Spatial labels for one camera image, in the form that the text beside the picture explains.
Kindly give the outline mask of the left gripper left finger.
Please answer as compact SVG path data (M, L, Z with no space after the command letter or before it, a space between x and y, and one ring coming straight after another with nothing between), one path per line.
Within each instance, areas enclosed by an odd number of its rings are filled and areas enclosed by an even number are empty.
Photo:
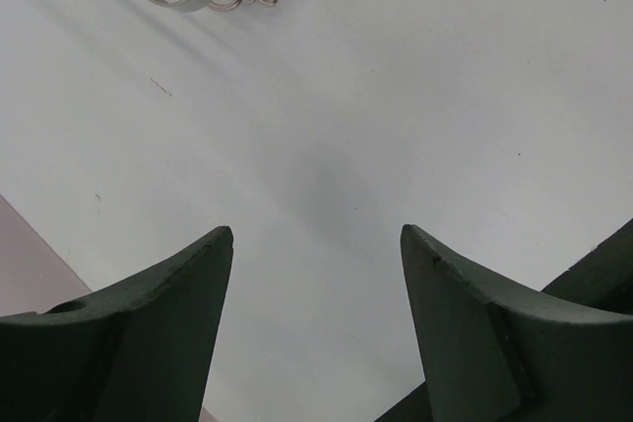
M226 298L233 235L44 313L1 320L5 421L196 421Z

